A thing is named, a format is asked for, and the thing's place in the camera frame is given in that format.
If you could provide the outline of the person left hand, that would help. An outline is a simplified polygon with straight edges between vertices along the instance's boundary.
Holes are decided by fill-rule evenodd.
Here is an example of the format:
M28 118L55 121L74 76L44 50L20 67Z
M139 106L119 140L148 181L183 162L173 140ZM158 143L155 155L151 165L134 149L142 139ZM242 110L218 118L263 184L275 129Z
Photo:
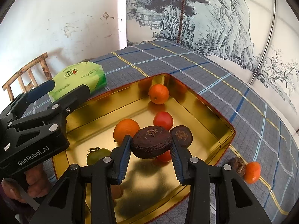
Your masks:
M48 180L42 163L27 170L24 174L26 177L24 190L27 190L27 193L30 197L40 198L49 193L51 189L51 183ZM17 189L15 183L7 180L2 180L1 186L8 198L26 203L26 200L21 197L20 191Z

